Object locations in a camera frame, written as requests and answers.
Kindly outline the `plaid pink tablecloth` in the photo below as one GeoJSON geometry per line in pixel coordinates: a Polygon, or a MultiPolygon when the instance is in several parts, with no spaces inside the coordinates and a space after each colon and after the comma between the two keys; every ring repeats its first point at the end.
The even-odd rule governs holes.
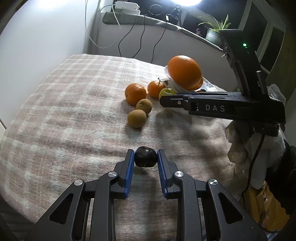
{"type": "Polygon", "coordinates": [[[74,55],[29,96],[1,140],[1,195],[36,222],[75,180],[111,171],[129,149],[163,149],[193,178],[215,178],[236,198],[246,177],[227,157],[228,120],[189,115],[152,101],[145,125],[131,128],[134,107],[125,99],[132,83],[165,78],[163,66],[135,59],[74,55]]]}

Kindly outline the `mandarin with leaf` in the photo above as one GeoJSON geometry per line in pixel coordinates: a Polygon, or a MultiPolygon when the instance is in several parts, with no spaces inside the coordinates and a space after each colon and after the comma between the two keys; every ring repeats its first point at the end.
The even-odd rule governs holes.
{"type": "Polygon", "coordinates": [[[159,93],[165,87],[166,86],[164,85],[164,83],[160,80],[160,78],[158,78],[158,80],[152,81],[152,82],[149,83],[149,85],[147,86],[147,90],[148,90],[148,93],[149,93],[150,97],[158,98],[159,93]]]}

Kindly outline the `large orange outside plate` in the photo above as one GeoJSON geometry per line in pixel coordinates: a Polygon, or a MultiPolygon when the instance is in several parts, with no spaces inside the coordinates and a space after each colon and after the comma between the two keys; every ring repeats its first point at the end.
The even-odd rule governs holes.
{"type": "Polygon", "coordinates": [[[202,76],[198,63],[185,55],[173,57],[167,64],[171,78],[186,90],[193,90],[202,76]]]}

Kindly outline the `white power strip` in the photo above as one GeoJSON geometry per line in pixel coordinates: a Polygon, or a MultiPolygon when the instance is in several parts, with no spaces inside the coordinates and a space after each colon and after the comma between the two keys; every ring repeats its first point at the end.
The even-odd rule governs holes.
{"type": "Polygon", "coordinates": [[[128,1],[116,1],[114,10],[116,13],[140,15],[139,5],[128,1]]]}

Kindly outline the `green yellow fruit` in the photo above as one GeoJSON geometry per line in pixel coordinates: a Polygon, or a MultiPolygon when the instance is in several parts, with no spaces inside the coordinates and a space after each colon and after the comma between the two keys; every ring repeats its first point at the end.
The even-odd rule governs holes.
{"type": "Polygon", "coordinates": [[[174,89],[172,88],[163,88],[160,92],[159,92],[159,99],[164,96],[164,95],[176,95],[177,93],[175,92],[174,89]]]}

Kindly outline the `large orange on plate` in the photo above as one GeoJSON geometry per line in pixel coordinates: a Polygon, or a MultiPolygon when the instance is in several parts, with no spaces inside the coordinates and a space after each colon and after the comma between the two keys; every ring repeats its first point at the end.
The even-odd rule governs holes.
{"type": "Polygon", "coordinates": [[[201,77],[199,82],[195,86],[193,86],[193,90],[197,90],[197,89],[201,88],[202,85],[203,85],[203,77],[201,77]]]}

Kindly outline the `floral white plate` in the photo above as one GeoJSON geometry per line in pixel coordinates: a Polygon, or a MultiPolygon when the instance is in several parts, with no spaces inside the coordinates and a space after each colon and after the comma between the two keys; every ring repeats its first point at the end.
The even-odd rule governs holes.
{"type": "Polygon", "coordinates": [[[206,78],[203,78],[203,84],[198,89],[194,90],[186,90],[182,88],[180,85],[177,85],[174,80],[171,78],[168,67],[164,67],[165,77],[161,78],[161,82],[165,85],[165,87],[172,88],[177,93],[194,93],[194,92],[225,92],[224,89],[217,87],[216,85],[212,84],[206,78]]]}

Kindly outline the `mandarin without leaf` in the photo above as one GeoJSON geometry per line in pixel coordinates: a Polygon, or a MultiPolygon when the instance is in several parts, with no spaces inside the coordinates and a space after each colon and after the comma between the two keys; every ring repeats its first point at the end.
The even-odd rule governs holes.
{"type": "Polygon", "coordinates": [[[140,100],[145,99],[147,92],[143,85],[133,83],[125,89],[125,98],[128,104],[136,105],[140,100]]]}

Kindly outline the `dark plum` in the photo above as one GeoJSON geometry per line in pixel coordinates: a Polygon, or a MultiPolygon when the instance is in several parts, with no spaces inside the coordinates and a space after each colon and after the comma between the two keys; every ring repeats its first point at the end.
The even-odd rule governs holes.
{"type": "Polygon", "coordinates": [[[152,148],[141,146],[134,153],[134,163],[138,167],[154,167],[158,162],[158,155],[152,148]]]}

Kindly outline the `orange plastic bag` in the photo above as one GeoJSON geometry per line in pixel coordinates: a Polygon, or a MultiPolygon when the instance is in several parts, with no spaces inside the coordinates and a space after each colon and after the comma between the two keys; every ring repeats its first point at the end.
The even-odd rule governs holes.
{"type": "Polygon", "coordinates": [[[250,186],[243,197],[241,203],[244,209],[255,222],[266,230],[271,232],[280,231],[289,220],[285,209],[281,207],[271,193],[266,182],[260,189],[250,186]]]}

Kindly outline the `grey windowsill cushion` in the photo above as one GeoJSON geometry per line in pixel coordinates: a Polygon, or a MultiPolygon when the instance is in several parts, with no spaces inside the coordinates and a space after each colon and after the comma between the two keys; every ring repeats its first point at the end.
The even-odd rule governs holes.
{"type": "Polygon", "coordinates": [[[222,48],[218,47],[217,45],[211,43],[210,41],[196,35],[195,33],[192,33],[182,27],[179,27],[177,25],[166,23],[162,20],[153,19],[147,16],[143,15],[132,15],[132,14],[125,14],[125,13],[116,13],[117,20],[119,21],[120,25],[132,25],[134,22],[136,25],[147,25],[147,26],[157,26],[161,28],[166,28],[171,31],[180,32],[188,37],[191,37],[193,39],[199,40],[211,47],[213,47],[216,50],[223,51],[222,48]]]}

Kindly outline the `brown kiwi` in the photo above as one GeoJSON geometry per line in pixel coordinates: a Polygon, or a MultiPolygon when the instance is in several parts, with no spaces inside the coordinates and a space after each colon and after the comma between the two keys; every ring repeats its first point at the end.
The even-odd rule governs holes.
{"type": "Polygon", "coordinates": [[[127,116],[127,123],[132,128],[141,128],[147,119],[146,113],[141,109],[131,111],[127,116]]]}
{"type": "Polygon", "coordinates": [[[152,111],[152,102],[148,99],[141,99],[135,106],[135,109],[143,110],[146,115],[152,111]]]}

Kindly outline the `white cloth bundle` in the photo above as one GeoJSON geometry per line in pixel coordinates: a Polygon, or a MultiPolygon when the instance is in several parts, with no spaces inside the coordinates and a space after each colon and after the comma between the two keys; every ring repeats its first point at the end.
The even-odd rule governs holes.
{"type": "MultiPolygon", "coordinates": [[[[228,159],[235,164],[235,172],[244,172],[248,175],[249,166],[261,140],[261,134],[255,133],[253,126],[247,123],[233,120],[225,128],[225,135],[231,143],[228,159]]],[[[285,142],[282,130],[278,131],[277,137],[266,136],[264,138],[251,172],[250,185],[253,188],[262,187],[267,169],[277,167],[284,151],[285,142]]]]}

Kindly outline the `potted spider plant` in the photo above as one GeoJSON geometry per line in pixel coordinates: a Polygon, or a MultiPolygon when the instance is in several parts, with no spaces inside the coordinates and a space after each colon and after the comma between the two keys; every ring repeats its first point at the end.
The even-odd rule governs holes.
{"type": "Polygon", "coordinates": [[[202,22],[199,23],[198,26],[200,25],[206,25],[207,26],[207,33],[206,33],[206,40],[211,42],[212,44],[221,47],[222,46],[222,40],[220,38],[220,31],[227,29],[231,23],[229,22],[229,15],[226,15],[225,20],[222,21],[217,21],[214,18],[216,24],[214,25],[213,23],[210,22],[202,22]]]}

